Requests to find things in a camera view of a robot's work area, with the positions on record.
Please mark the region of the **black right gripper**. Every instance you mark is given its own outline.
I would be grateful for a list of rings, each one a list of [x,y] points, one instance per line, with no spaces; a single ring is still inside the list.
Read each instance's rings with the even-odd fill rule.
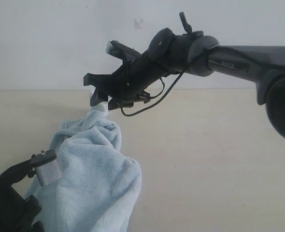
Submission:
[[[84,86],[94,86],[90,106],[108,102],[108,109],[131,108],[135,102],[147,103],[150,93],[145,89],[163,77],[176,74],[176,55],[166,51],[146,50],[133,61],[122,65],[111,74],[84,76]]]

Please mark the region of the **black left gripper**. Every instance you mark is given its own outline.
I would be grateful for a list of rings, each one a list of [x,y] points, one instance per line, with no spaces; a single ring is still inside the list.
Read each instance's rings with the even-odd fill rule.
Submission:
[[[24,199],[12,186],[0,184],[0,232],[41,232],[43,223],[33,222],[41,210],[33,195]]]

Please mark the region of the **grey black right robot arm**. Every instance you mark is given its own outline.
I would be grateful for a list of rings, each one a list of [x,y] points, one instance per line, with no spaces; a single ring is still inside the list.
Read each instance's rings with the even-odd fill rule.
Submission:
[[[163,77],[218,72],[253,82],[257,103],[285,138],[285,46],[226,46],[202,31],[175,35],[165,28],[143,53],[117,41],[110,41],[106,52],[123,63],[111,74],[84,76],[84,85],[95,88],[91,106],[107,102],[110,110],[131,108],[135,102],[149,102],[146,89]]]

